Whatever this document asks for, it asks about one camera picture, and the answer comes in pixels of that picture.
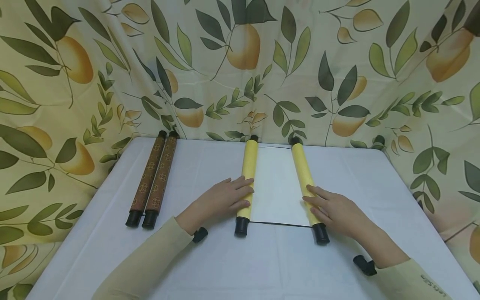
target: beige sleeve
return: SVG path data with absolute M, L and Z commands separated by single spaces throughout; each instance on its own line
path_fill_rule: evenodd
M 375 280 L 392 300 L 451 300 L 417 262 L 410 259 L 404 263 L 377 269 Z
M 110 273 L 92 300 L 143 299 L 192 239 L 172 217 Z

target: green leaf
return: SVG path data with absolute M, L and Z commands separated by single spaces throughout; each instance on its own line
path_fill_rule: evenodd
M 192 66 L 192 44 L 190 43 L 190 39 L 183 31 L 180 29 L 180 26 L 177 24 L 177 40 L 179 43 L 180 51 L 185 58 L 187 64 L 191 67 Z
M 225 106 L 225 102 L 227 101 L 227 95 L 223 96 L 216 104 L 216 109 L 222 109 Z
M 480 192 L 480 168 L 477 168 L 473 164 L 465 161 L 465 179 L 468 186 L 476 191 Z
M 49 65 L 60 65 L 45 49 L 37 44 L 7 36 L 0 36 L 0 38 L 13 50 L 27 56 L 28 58 L 47 63 Z
M 397 105 L 408 103 L 408 101 L 410 101 L 414 96 L 415 96 L 415 92 L 410 92 L 410 93 L 406 94 L 405 96 L 403 96 L 400 99 L 400 101 L 397 103 Z
M 48 177 L 48 191 L 49 192 L 53 189 L 54 185 L 55 185 L 55 178 L 53 177 L 52 174 L 50 174 L 49 177 Z
M 69 213 L 75 206 L 77 206 L 77 204 L 70 204 L 69 206 L 65 207 L 64 209 L 62 209 L 58 214 L 57 216 L 55 217 L 56 219 L 59 219 L 61 217 L 63 217 L 64 215 L 66 215 L 67 213 Z
M 363 149 L 367 149 L 367 144 L 365 144 L 364 142 L 360 142 L 360 141 L 354 141 L 354 140 L 350 140 L 350 145 L 352 145 L 352 147 L 354 148 L 363 148 Z
M 73 137 L 65 141 L 63 147 L 60 149 L 60 152 L 55 159 L 55 163 L 63 164 L 69 162 L 77 153 L 77 146 L 75 144 L 77 138 Z
M 199 10 L 195 10 L 197 12 L 197 18 L 198 22 L 200 23 L 200 26 L 211 36 L 221 40 L 222 42 L 225 43 L 225 39 L 223 37 L 223 32 L 222 32 L 222 27 L 220 26 L 220 23 L 212 17 L 211 15 L 208 15 L 204 12 L 201 12 Z
M 190 98 L 180 98 L 173 104 L 176 108 L 180 109 L 189 109 L 189 108 L 199 108 L 203 105 L 196 103 Z
M 246 22 L 238 23 L 235 18 L 236 24 L 256 24 L 256 23 L 265 23 L 268 21 L 276 21 L 274 17 L 268 11 L 267 4 L 265 0 L 252 0 L 247 8 L 245 9 Z
M 460 24 L 463 17 L 465 16 L 466 10 L 467 8 L 465 6 L 465 1 L 461 0 L 458 4 L 458 7 L 456 8 L 455 15 L 452 20 L 452 31 L 454 31 L 458 24 Z
M 301 65 L 301 63 L 307 56 L 309 47 L 310 47 L 310 28 L 306 27 L 300 35 L 299 42 L 297 44 L 297 52 L 295 54 L 295 60 L 293 61 L 293 67 L 290 74 L 292 74 Z
M 218 134 L 216 134 L 216 133 L 206 132 L 206 134 L 207 134 L 212 140 L 220 141 L 220 142 L 224 142 L 224 141 L 225 141 L 225 140 L 223 139 L 223 137 L 221 137 L 220 135 L 218 135 Z
M 227 108 L 241 108 L 241 107 L 243 107 L 247 104 L 249 104 L 248 101 L 237 100 L 237 101 L 234 101 L 234 102 L 228 104 L 226 107 Z
M 18 81 L 17 77 L 8 72 L 0 70 L 0 80 L 2 80 L 9 88 L 20 95 L 23 99 L 30 103 L 36 104 L 32 97 L 27 93 L 24 86 L 20 83 L 20 81 Z
M 435 213 L 435 208 L 433 207 L 433 204 L 432 204 L 432 202 L 430 201 L 430 197 L 429 197 L 426 193 L 423 193 L 423 201 L 425 202 L 425 206 L 427 207 L 427 209 L 428 209 L 432 214 L 434 214 L 434 213 Z
M 438 184 L 433 180 L 432 177 L 429 175 L 425 174 L 425 182 L 427 183 L 427 187 L 430 190 L 430 194 L 436 199 L 440 200 L 440 188 L 438 187 Z
M 28 223 L 27 229 L 30 231 L 30 233 L 39 236 L 47 236 L 53 233 L 53 230 L 50 226 L 42 223 Z
M 53 77 L 53 76 L 58 76 L 60 74 L 60 70 L 55 70 L 49 67 L 43 67 L 43 66 L 25 66 L 25 67 L 43 76 Z
M 300 112 L 300 108 L 290 101 L 279 101 L 278 105 L 291 112 Z
M 131 137 L 126 137 L 123 140 L 116 142 L 115 144 L 112 145 L 112 149 L 122 149 L 128 144 L 128 142 L 131 139 L 132 139 Z
M 281 29 L 287 41 L 293 43 L 297 35 L 297 23 L 292 12 L 286 6 L 283 7 Z
M 459 193 L 464 195 L 465 197 L 468 197 L 468 198 L 472 199 L 473 201 L 480 202 L 480 195 L 477 195 L 477 194 L 474 194 L 474 193 L 471 193 L 471 192 L 459 192 Z
M 438 43 L 438 40 L 440 39 L 440 36 L 442 35 L 446 25 L 447 17 L 445 17 L 445 15 L 443 14 L 432 29 L 431 35 L 435 43 Z
M 350 97 L 357 84 L 357 66 L 353 66 L 350 69 L 348 74 L 345 76 L 345 79 L 342 81 L 340 88 L 338 89 L 337 101 L 338 106 L 342 106 L 345 101 Z
M 113 62 L 114 64 L 121 67 L 122 69 L 128 71 L 127 67 L 125 67 L 125 65 L 120 60 L 120 58 L 109 47 L 107 47 L 104 43 L 100 42 L 99 40 L 96 40 L 96 39 L 93 39 L 93 40 L 100 47 L 100 50 L 102 51 L 102 54 L 103 56 L 105 56 L 106 59 Z
M 262 76 L 262 79 L 264 79 L 265 76 L 267 76 L 267 75 L 270 73 L 271 70 L 272 70 L 272 64 L 269 64 L 268 67 L 265 68 L 265 71 L 264 71 L 264 74 L 263 74 L 263 76 Z
M 405 42 L 402 45 L 402 48 L 400 48 L 400 51 L 398 52 L 398 56 L 396 57 L 395 60 L 395 67 L 394 67 L 394 74 L 397 75 L 398 72 L 403 68 L 405 63 L 412 57 L 412 55 L 417 51 L 417 39 L 415 38 L 415 34 L 417 32 L 417 29 L 415 28 L 412 33 L 407 37 Z
M 155 0 L 151 0 L 151 3 L 152 3 L 152 17 L 153 17 L 153 22 L 155 23 L 156 29 L 158 30 L 158 33 L 160 33 L 160 36 L 162 37 L 162 39 L 166 41 L 167 44 L 170 44 L 170 33 L 168 32 L 168 24 L 167 24 L 167 21 L 165 20 L 165 16 L 163 15 L 158 5 L 155 3 Z
M 147 72 L 148 76 L 150 76 L 150 78 L 152 78 L 153 81 L 156 81 L 155 75 L 153 74 L 152 70 L 150 70 L 147 66 L 144 65 L 144 63 L 140 60 L 140 57 L 138 57 L 138 54 L 135 51 L 135 49 L 133 49 L 133 52 L 135 53 L 135 56 L 137 57 L 138 61 L 140 62 L 140 64 L 144 68 L 145 72 Z
M 58 209 L 60 209 L 61 206 L 62 206 L 62 203 L 54 203 L 45 207 L 38 214 L 36 214 L 32 218 L 32 220 L 30 220 L 30 223 L 37 223 L 48 218 L 49 216 L 54 214 Z
M 388 26 L 385 40 L 387 47 L 391 48 L 393 44 L 398 40 L 403 30 L 405 29 L 405 25 L 407 25 L 409 15 L 410 1 L 407 0 L 396 12 L 395 16 L 390 22 L 390 25 Z
M 99 35 L 101 35 L 104 39 L 111 41 L 110 36 L 108 35 L 107 30 L 103 26 L 97 17 L 95 17 L 91 12 L 86 10 L 85 8 L 79 7 L 78 10 L 84 17 L 85 21 L 93 28 Z
M 28 205 L 19 206 L 9 210 L 0 212 L 0 221 L 6 221 L 18 217 L 23 214 L 28 208 Z
M 450 98 L 448 100 L 445 100 L 441 104 L 442 105 L 457 105 L 457 104 L 462 103 L 463 100 L 465 100 L 464 96 L 456 96 L 456 97 Z
M 370 114 L 368 109 L 360 105 L 350 105 L 338 112 L 340 116 L 363 118 Z
M 423 150 L 413 162 L 413 174 L 420 174 L 425 172 L 432 164 L 433 149 L 427 148 Z
M 285 72 L 285 75 L 288 73 L 287 58 L 285 57 L 285 52 L 283 51 L 282 46 L 276 40 L 275 50 L 273 53 L 273 61 L 283 70 L 283 72 Z
M 384 51 L 380 45 L 373 43 L 370 46 L 368 59 L 370 60 L 370 65 L 372 65 L 372 68 L 375 70 L 375 72 L 379 73 L 381 76 L 390 77 L 387 69 L 385 68 Z
M 20 130 L 0 124 L 0 137 L 18 152 L 31 157 L 47 158 L 42 146 L 30 135 Z
M 392 107 L 391 110 L 401 112 L 402 114 L 404 114 L 406 116 L 410 116 L 410 111 L 408 110 L 408 108 L 405 105 L 395 105 L 394 107 Z
M 228 11 L 228 8 L 220 0 L 216 0 L 216 4 L 218 5 L 218 10 L 220 10 L 223 21 L 225 21 L 225 24 L 230 29 L 230 12 Z
M 155 43 L 156 43 L 156 46 L 158 48 L 158 50 L 160 50 L 160 52 L 162 53 L 162 55 L 165 57 L 165 59 L 174 67 L 176 67 L 177 69 L 180 69 L 180 70 L 188 70 L 188 68 L 184 67 L 173 55 L 172 53 L 170 52 L 170 50 L 167 49 L 167 47 L 165 47 L 165 45 L 162 43 L 162 41 L 160 41 L 158 38 L 155 37 Z
M 327 109 L 324 102 L 317 96 L 305 97 L 305 99 L 307 99 L 308 103 L 315 111 L 324 111 Z
M 285 122 L 285 124 L 283 125 L 283 128 L 282 128 L 283 137 L 287 136 L 288 132 L 290 131 L 290 127 L 291 127 L 290 121 Z
M 324 114 L 324 113 L 321 113 L 321 114 L 313 114 L 312 117 L 314 117 L 314 118 L 321 118 L 321 117 L 323 117 L 323 116 L 325 116 L 325 115 L 326 115 L 326 113 L 325 113 L 325 114 Z
M 58 219 L 55 219 L 55 226 L 56 226 L 58 229 L 70 229 L 70 228 L 72 228 L 73 224 L 72 224 L 72 223 L 68 223 L 68 222 L 63 222 L 63 221 L 58 220 Z
M 38 107 L 33 108 L 25 104 L 0 97 L 0 112 L 10 115 L 31 115 Z
M 34 35 L 36 35 L 36 37 L 38 37 L 42 42 L 44 42 L 47 46 L 51 47 L 52 49 L 55 49 L 55 47 L 53 47 L 52 43 L 50 42 L 50 40 L 48 39 L 48 37 L 43 33 L 43 31 L 41 31 L 38 27 L 35 27 L 34 25 L 31 25 L 29 23 L 25 23 L 28 27 L 28 29 L 30 29 Z
M 472 109 L 473 120 L 480 118 L 480 82 L 470 91 L 470 107 Z
M 142 105 L 145 109 L 145 111 L 152 116 L 154 119 L 160 120 L 160 116 L 158 113 L 152 108 L 152 106 L 149 104 L 148 101 L 142 99 Z
M 100 121 L 99 126 L 107 124 L 108 122 L 110 122 L 112 117 L 113 117 L 113 110 L 112 110 L 112 108 L 110 108 L 108 110 L 108 113 L 105 115 L 105 117 Z
M 225 135 L 228 136 L 231 139 L 239 139 L 239 138 L 245 136 L 243 133 L 238 132 L 238 131 L 225 131 Z
M 320 62 L 320 67 L 318 68 L 318 84 L 322 87 L 322 89 L 330 92 L 333 90 L 335 84 L 332 72 L 330 72 L 330 66 L 328 65 L 326 51 L 322 56 L 322 61 Z
M 13 242 L 14 240 L 18 240 L 23 236 L 24 232 L 21 229 L 10 226 L 0 227 L 0 245 Z
M 66 216 L 65 218 L 67 220 L 75 220 L 77 218 L 80 218 L 80 216 L 84 213 L 83 210 L 79 209 L 79 210 L 76 210 L 74 211 L 73 213 L 69 214 L 68 216 Z
M 276 104 L 275 108 L 273 109 L 273 121 L 275 122 L 275 125 L 280 127 L 283 124 L 283 120 L 284 120 L 283 110 L 279 104 Z

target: yellow lemon print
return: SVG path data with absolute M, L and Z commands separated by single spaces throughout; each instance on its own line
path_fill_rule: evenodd
M 333 119 L 332 130 L 338 136 L 351 136 L 365 122 L 366 117 L 353 118 L 337 115 Z
M 77 147 L 75 156 L 70 161 L 60 164 L 60 168 L 74 175 L 88 175 L 92 173 L 95 169 L 95 164 L 90 153 L 79 141 L 75 141 L 75 146 Z
M 17 129 L 28 134 L 32 139 L 40 144 L 43 150 L 47 151 L 52 147 L 52 138 L 48 135 L 48 133 L 40 128 L 35 126 L 23 126 Z
M 427 69 L 433 80 L 442 82 L 455 75 L 470 56 L 470 43 L 474 35 L 467 30 L 459 30 L 445 40 L 427 58 Z
M 227 49 L 227 59 L 240 70 L 253 70 L 257 67 L 260 54 L 260 36 L 250 24 L 235 27 Z
M 200 127 L 204 121 L 204 110 L 201 107 L 189 109 L 175 108 L 175 112 L 179 120 L 188 127 Z
M 79 84 L 87 84 L 93 79 L 93 69 L 90 58 L 85 49 L 75 39 L 65 36 L 57 42 L 57 48 L 64 64 L 68 77 Z
M 174 94 L 179 90 L 179 82 L 177 81 L 177 78 L 175 77 L 175 74 L 172 73 L 172 71 L 165 69 L 165 72 L 167 73 L 168 81 L 170 81 L 172 94 Z

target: finger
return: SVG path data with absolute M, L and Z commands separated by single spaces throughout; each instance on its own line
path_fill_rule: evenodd
M 249 207 L 249 206 L 250 206 L 250 202 L 248 202 L 247 200 L 240 200 L 240 201 L 236 201 L 234 204 L 230 205 L 228 210 L 231 211 L 232 213 L 236 213 L 237 211 L 241 210 L 242 208 Z
M 312 193 L 315 193 L 315 194 L 319 195 L 320 197 L 324 198 L 325 200 L 331 200 L 332 196 L 334 195 L 334 193 L 326 191 L 326 190 L 322 189 L 321 187 L 311 186 L 309 184 L 307 185 L 307 190 L 309 190 Z
M 246 185 L 246 186 L 243 186 L 241 188 L 239 188 L 238 190 L 235 191 L 236 193 L 236 199 L 242 199 L 243 197 L 245 197 L 246 195 L 250 194 L 250 193 L 253 193 L 254 190 L 251 186 L 249 185 Z
M 310 203 L 310 204 L 313 204 L 315 206 L 318 206 L 318 207 L 326 207 L 327 204 L 328 204 L 328 201 L 325 200 L 324 198 L 321 198 L 321 197 L 307 197 L 307 196 L 304 196 L 303 199 Z
M 242 179 L 242 180 L 239 180 L 239 181 L 235 180 L 234 182 L 232 182 L 232 186 L 235 190 L 238 190 L 241 187 L 252 184 L 252 182 L 253 182 L 253 178 Z
M 330 219 L 324 212 L 322 212 L 320 209 L 316 207 L 310 208 L 310 211 L 312 214 L 322 223 L 324 223 L 327 226 L 332 225 L 332 219 Z

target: leaf print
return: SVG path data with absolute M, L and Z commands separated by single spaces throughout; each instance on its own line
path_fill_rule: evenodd
M 345 101 L 350 97 L 357 84 L 357 66 L 353 66 L 348 74 L 345 76 L 345 79 L 342 81 L 340 88 L 338 90 L 337 101 L 338 106 L 342 106 Z
M 292 74 L 301 65 L 301 63 L 307 56 L 309 47 L 310 47 L 310 28 L 306 27 L 300 35 L 299 42 L 297 44 L 297 52 L 295 54 L 295 61 L 293 62 L 293 67 L 290 74 Z
M 121 9 L 121 12 L 130 21 L 137 24 L 146 24 L 150 20 L 143 8 L 135 3 L 128 3 Z
M 14 183 L 5 195 L 36 189 L 44 185 L 46 181 L 47 176 L 44 171 L 27 174 Z
M 45 49 L 37 44 L 7 36 L 0 36 L 0 38 L 13 50 L 27 56 L 28 58 L 47 63 L 49 65 L 60 65 Z
M 353 27 L 360 32 L 373 30 L 383 24 L 377 12 L 372 9 L 365 9 L 353 16 Z
M 286 6 L 283 7 L 281 30 L 287 41 L 293 43 L 297 35 L 297 23 L 292 12 Z
M 87 21 L 87 23 L 90 25 L 90 27 L 92 27 L 93 30 L 95 30 L 104 39 L 111 41 L 107 30 L 105 29 L 103 24 L 100 22 L 100 20 L 97 19 L 97 17 L 95 17 L 91 12 L 89 12 L 85 8 L 79 7 L 78 10 L 84 17 L 85 21 Z
M 221 40 L 225 43 L 225 39 L 223 37 L 222 28 L 220 27 L 220 23 L 212 17 L 204 12 L 199 10 L 195 10 L 197 13 L 198 22 L 200 26 L 211 36 Z
M 192 66 L 192 44 L 190 39 L 183 31 L 180 29 L 180 26 L 177 24 L 177 40 L 179 43 L 180 51 L 183 55 L 183 58 L 187 62 L 187 65 Z
M 415 38 L 416 32 L 417 29 L 415 28 L 403 43 L 402 48 L 400 48 L 398 56 L 395 60 L 395 67 L 393 71 L 395 75 L 397 75 L 398 72 L 403 68 L 405 63 L 412 57 L 413 53 L 417 51 L 418 43 L 417 39 Z
M 153 22 L 155 23 L 156 29 L 160 36 L 167 44 L 170 44 L 170 33 L 168 32 L 168 24 L 165 20 L 165 16 L 163 15 L 162 11 L 155 3 L 155 0 L 151 0 L 152 3 L 152 17 Z
M 381 76 L 390 77 L 387 69 L 385 68 L 384 51 L 380 45 L 373 43 L 370 46 L 368 57 L 370 60 L 370 65 L 372 65 L 372 68 L 375 70 L 375 72 L 379 73 Z
M 386 45 L 391 48 L 402 34 L 407 25 L 408 17 L 410 15 L 410 1 L 406 1 L 402 7 L 396 12 L 386 34 Z
M 285 72 L 285 75 L 288 73 L 287 58 L 285 57 L 285 52 L 282 49 L 282 46 L 275 40 L 275 50 L 273 53 L 273 61 Z
M 160 52 L 162 53 L 162 55 L 165 57 L 166 60 L 168 60 L 168 62 L 173 65 L 174 67 L 180 69 L 180 70 L 188 70 L 188 68 L 185 68 L 173 55 L 172 53 L 170 52 L 170 50 L 168 50 L 168 48 L 162 43 L 162 41 L 160 41 L 158 38 L 155 37 L 155 43 L 156 43 L 156 46 L 158 47 L 158 50 L 160 50 Z
M 330 66 L 328 65 L 326 51 L 322 56 L 322 61 L 320 62 L 320 67 L 318 69 L 318 83 L 322 89 L 326 91 L 332 91 L 335 81 L 332 73 L 330 72 Z

